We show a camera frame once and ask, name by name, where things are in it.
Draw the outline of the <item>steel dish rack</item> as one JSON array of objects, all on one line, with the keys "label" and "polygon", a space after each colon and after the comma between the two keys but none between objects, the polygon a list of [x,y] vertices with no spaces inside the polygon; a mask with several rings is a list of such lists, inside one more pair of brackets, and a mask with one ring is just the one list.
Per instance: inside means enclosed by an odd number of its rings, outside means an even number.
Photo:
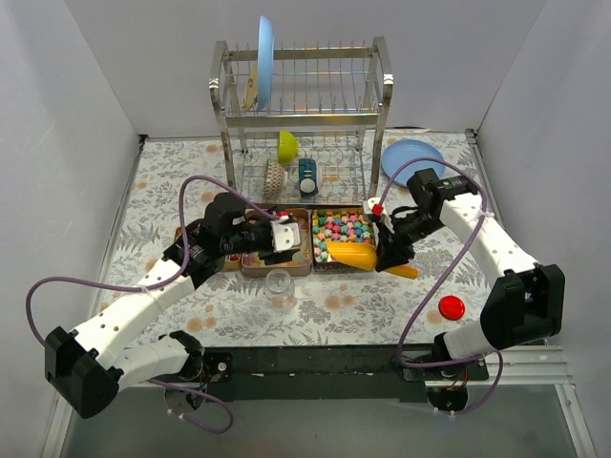
[{"label": "steel dish rack", "polygon": [[285,167],[287,184],[276,202],[349,206],[375,196],[394,86],[386,39],[279,47],[267,109],[258,111],[256,103],[245,112],[243,92],[257,57],[257,50],[231,48],[225,41],[214,49],[208,88],[228,184],[264,203],[264,166],[276,159],[284,130],[297,138],[299,157],[317,162],[322,185],[317,196],[302,198],[294,159]]}]

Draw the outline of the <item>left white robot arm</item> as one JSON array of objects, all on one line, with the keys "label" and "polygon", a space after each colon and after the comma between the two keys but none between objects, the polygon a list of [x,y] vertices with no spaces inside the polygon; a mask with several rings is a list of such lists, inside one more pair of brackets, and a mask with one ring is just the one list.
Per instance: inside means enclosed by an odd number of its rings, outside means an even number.
[{"label": "left white robot arm", "polygon": [[197,339],[175,331],[157,342],[132,341],[171,305],[190,296],[220,272],[229,255],[257,253],[268,264],[286,262],[299,249],[295,218],[250,216],[245,204],[220,193],[201,219],[186,227],[187,237],[167,248],[136,287],[72,331],[57,327],[46,338],[45,376],[84,419],[104,410],[131,385],[170,375],[200,378],[204,349]]}]

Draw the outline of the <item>clear glass jar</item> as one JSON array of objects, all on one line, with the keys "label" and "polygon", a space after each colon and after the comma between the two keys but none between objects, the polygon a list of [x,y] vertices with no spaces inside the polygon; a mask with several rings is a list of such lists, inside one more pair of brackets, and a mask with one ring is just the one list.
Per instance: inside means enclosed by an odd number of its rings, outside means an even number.
[{"label": "clear glass jar", "polygon": [[296,304],[294,280],[284,269],[272,269],[267,273],[265,294],[270,307],[278,312],[286,312]]}]

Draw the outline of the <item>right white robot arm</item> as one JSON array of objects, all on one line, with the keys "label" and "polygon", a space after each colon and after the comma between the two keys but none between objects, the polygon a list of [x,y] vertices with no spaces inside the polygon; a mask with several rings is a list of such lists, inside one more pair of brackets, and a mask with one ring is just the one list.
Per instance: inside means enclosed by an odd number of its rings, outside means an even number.
[{"label": "right white robot arm", "polygon": [[555,336],[561,330],[565,276],[555,264],[527,254],[487,211],[487,198],[468,177],[440,178],[433,169],[408,181],[414,200],[388,212],[381,198],[363,203],[378,229],[378,272],[408,263],[416,242],[450,229],[491,287],[477,320],[434,338],[429,355],[414,366],[453,379],[467,363],[515,345]]}]

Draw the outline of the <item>yellow plastic scoop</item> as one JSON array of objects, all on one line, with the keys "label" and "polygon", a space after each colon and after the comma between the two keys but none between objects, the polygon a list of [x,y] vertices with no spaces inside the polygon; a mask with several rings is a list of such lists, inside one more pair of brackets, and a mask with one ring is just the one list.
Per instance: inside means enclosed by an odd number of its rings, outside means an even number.
[{"label": "yellow plastic scoop", "polygon": [[340,263],[365,271],[387,272],[389,274],[415,280],[419,272],[408,264],[383,269],[378,266],[376,250],[369,244],[356,242],[330,241],[327,244],[329,255]]}]

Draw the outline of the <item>popsicle candy tin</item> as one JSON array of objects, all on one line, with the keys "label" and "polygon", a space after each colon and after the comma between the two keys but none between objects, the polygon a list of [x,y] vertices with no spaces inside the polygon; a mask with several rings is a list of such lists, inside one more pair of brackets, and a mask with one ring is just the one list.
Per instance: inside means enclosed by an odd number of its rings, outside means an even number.
[{"label": "popsicle candy tin", "polygon": [[249,278],[262,278],[272,269],[284,269],[292,277],[305,277],[310,274],[312,267],[312,236],[309,223],[309,212],[306,208],[292,207],[287,212],[297,220],[300,228],[301,243],[299,251],[294,253],[287,262],[267,265],[259,258],[257,253],[241,256],[242,274]]}]

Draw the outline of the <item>star candy tin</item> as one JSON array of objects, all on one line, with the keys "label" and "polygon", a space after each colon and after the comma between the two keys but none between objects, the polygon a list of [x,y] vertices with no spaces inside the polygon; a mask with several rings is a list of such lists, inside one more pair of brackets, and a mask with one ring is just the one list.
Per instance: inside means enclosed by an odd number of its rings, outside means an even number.
[{"label": "star candy tin", "polygon": [[317,273],[357,272],[328,251],[332,242],[375,247],[373,224],[356,207],[318,208],[310,214],[313,268]]}]

